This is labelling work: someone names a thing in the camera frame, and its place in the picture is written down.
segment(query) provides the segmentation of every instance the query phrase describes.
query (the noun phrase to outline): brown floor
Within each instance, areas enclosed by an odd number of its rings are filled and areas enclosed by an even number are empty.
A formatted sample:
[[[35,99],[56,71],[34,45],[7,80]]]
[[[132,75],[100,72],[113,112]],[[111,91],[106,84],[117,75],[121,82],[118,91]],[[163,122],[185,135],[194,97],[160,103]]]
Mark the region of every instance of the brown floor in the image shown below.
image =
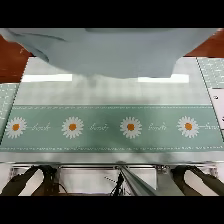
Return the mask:
[[[7,42],[0,35],[0,83],[19,83],[31,55],[19,44]],[[224,58],[224,29],[219,29],[186,56]]]

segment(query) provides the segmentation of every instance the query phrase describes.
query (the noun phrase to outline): orange flower center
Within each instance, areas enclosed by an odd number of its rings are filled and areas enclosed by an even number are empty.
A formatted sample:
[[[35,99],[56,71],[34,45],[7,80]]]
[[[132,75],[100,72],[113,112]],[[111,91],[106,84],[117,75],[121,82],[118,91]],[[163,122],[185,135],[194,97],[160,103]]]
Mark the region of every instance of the orange flower center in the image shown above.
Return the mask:
[[[133,124],[128,124],[128,130],[133,131],[135,129],[135,126]]]
[[[13,126],[12,126],[12,130],[13,131],[17,131],[19,129],[19,124],[14,124]]]
[[[69,129],[70,129],[71,131],[74,131],[74,130],[76,129],[76,124],[70,124],[70,125],[69,125]]]
[[[186,123],[185,128],[190,131],[192,129],[192,124]]]

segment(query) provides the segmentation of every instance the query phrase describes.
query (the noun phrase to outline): white daisy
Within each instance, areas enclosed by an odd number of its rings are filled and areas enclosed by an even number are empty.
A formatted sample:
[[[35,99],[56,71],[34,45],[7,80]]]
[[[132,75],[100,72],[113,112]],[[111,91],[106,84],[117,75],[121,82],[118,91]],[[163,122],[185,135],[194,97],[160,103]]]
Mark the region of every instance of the white daisy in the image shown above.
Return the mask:
[[[83,121],[80,120],[78,117],[69,117],[63,122],[62,131],[64,131],[63,135],[66,135],[66,138],[70,137],[75,138],[82,134],[84,124]]]
[[[194,136],[197,136],[197,134],[199,133],[199,126],[194,118],[186,116],[182,117],[179,120],[177,127],[179,128],[178,130],[182,132],[182,135],[185,135],[185,137],[188,138],[194,138]]]
[[[139,136],[142,130],[140,121],[134,117],[126,117],[126,119],[123,119],[120,127],[120,131],[123,131],[123,135],[126,135],[126,138],[130,139]]]
[[[6,135],[8,138],[17,138],[26,130],[26,121],[22,117],[15,117],[6,126]]]

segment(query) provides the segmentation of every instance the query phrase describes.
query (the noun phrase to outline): gingham pattern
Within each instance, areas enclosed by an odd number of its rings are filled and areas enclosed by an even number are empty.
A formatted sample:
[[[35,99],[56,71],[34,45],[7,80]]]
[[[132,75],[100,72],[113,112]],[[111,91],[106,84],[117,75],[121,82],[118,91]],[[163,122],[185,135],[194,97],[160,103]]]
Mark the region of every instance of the gingham pattern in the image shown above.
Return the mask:
[[[62,73],[39,58],[30,58],[24,75]],[[173,74],[189,75],[190,81],[143,83],[137,78],[73,74],[70,82],[23,82],[14,105],[211,105],[196,58],[180,58]]]
[[[197,58],[208,88],[224,88],[224,58]]]
[[[0,139],[2,138],[18,86],[19,84],[14,83],[0,84]]]

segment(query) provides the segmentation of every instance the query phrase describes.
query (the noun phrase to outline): wooden floor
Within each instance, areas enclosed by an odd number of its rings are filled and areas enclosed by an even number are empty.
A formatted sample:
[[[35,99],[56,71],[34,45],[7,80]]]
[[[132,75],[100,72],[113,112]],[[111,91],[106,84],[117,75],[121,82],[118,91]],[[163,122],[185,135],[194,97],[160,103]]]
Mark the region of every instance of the wooden floor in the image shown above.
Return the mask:
[[[19,44],[7,42],[0,35],[0,83],[19,83],[31,55]],[[219,29],[186,56],[224,58],[224,29]]]

